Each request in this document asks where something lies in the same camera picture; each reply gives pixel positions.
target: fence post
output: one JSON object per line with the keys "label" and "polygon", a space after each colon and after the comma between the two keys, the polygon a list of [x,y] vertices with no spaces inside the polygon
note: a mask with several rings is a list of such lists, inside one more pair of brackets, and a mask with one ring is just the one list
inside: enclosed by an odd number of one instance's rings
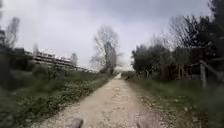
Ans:
{"label": "fence post", "polygon": [[202,86],[203,88],[206,88],[207,83],[206,83],[205,66],[202,63],[200,64],[200,71],[201,71]]}

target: cloud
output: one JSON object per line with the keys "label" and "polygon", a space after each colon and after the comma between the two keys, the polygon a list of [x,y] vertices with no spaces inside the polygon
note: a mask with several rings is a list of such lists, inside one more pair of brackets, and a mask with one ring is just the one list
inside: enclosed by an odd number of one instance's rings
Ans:
{"label": "cloud", "polygon": [[131,50],[168,25],[170,17],[208,14],[205,0],[5,0],[3,26],[13,17],[21,19],[17,46],[69,57],[78,55],[78,65],[89,67],[93,36],[101,25],[119,35],[125,66]]}

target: grass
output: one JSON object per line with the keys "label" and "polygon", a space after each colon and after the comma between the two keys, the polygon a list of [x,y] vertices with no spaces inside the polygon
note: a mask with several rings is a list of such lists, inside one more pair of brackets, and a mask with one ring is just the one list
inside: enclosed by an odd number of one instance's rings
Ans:
{"label": "grass", "polygon": [[164,121],[177,128],[198,128],[206,126],[204,92],[197,87],[189,87],[179,82],[158,82],[153,79],[132,77],[145,92],[154,97],[154,108],[162,111]]}
{"label": "grass", "polygon": [[19,128],[44,120],[101,87],[108,76],[84,72],[47,74],[12,71],[18,81],[13,90],[0,88],[0,128]]}

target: dirt path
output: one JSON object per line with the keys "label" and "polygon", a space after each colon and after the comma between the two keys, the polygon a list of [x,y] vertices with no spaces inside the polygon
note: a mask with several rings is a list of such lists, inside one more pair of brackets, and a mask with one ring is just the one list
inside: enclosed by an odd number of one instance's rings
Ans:
{"label": "dirt path", "polygon": [[84,119],[84,128],[136,128],[137,122],[147,122],[147,128],[164,128],[158,114],[146,110],[128,83],[119,77],[80,103],[70,105],[58,115],[32,127],[68,128],[78,117]]}

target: apartment building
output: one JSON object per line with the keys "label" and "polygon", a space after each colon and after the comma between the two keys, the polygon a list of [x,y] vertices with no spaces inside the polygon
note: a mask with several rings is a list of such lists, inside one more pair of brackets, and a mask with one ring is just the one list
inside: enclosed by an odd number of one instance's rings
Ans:
{"label": "apartment building", "polygon": [[34,51],[33,53],[26,51],[26,54],[32,56],[32,61],[36,64],[41,64],[48,67],[57,66],[60,68],[75,68],[70,59],[67,59],[65,57],[57,58],[54,54],[40,51]]}

